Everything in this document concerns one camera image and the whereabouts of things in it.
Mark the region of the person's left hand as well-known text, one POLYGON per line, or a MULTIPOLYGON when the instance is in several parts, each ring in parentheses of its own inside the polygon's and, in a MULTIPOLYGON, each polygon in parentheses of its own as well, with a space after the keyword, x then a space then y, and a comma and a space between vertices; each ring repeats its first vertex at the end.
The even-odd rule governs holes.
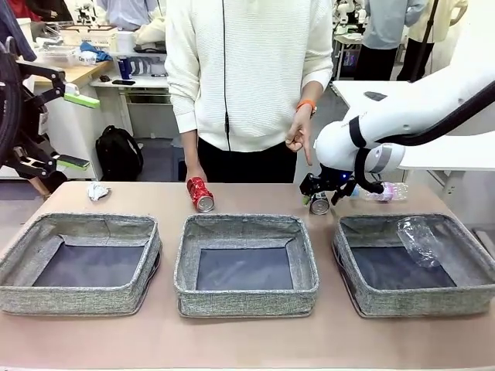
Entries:
POLYGON ((300 108, 294 116, 292 125, 285 139, 285 145, 293 152, 303 150, 306 163, 312 165, 310 148, 311 138, 311 107, 300 108))

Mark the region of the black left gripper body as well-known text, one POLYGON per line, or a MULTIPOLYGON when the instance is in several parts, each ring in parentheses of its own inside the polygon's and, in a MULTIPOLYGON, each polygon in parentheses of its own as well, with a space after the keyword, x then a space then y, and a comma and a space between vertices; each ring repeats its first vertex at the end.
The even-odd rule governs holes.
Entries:
POLYGON ((21 121, 15 145, 46 147, 49 140, 45 134, 39 133, 39 127, 46 122, 47 115, 48 110, 44 98, 41 95, 35 95, 30 89, 22 85, 21 121))

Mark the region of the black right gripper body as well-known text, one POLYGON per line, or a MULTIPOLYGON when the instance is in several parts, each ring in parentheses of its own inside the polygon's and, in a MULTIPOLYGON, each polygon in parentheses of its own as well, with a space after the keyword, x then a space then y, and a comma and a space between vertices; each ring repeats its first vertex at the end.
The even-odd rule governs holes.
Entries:
POLYGON ((308 173, 300 184, 301 193, 331 192, 341 189, 353 179, 352 172, 320 166, 320 173, 308 173))

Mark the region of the person's right hand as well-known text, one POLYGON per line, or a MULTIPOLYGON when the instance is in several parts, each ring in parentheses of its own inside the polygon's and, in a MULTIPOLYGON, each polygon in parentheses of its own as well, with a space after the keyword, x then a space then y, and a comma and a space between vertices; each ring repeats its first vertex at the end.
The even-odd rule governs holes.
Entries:
POLYGON ((186 181, 190 179, 200 178, 204 182, 207 182, 207 175, 203 170, 203 167, 199 162, 187 162, 186 163, 186 181))

